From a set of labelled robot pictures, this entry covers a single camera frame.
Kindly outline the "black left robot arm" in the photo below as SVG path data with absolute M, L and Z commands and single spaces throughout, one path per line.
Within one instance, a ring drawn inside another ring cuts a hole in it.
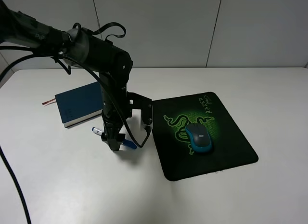
M 127 82 L 133 61 L 126 51 L 108 39 L 96 37 L 113 26 L 124 29 L 116 22 L 108 23 L 96 31 L 74 23 L 69 31 L 61 31 L 22 12 L 12 11 L 3 1 L 0 2 L 0 41 L 10 43 L 0 48 L 31 53 L 9 64 L 0 78 L 3 79 L 18 63 L 40 57 L 53 59 L 67 74 L 71 74 L 72 66 L 85 69 L 101 86 L 104 124 L 102 141 L 112 151 L 118 151 L 125 139 L 120 129 L 128 127 L 127 118 L 131 116 Z

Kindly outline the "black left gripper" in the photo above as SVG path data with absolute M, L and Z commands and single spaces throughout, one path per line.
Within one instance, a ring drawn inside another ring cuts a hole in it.
M 114 80 L 108 73 L 99 73 L 99 78 L 104 83 L 101 91 L 105 131 L 101 134 L 101 140 L 108 144 L 112 151 L 118 151 L 126 136 L 119 132 L 123 126 L 127 125 L 127 118 L 131 117 L 127 85 L 122 81 Z

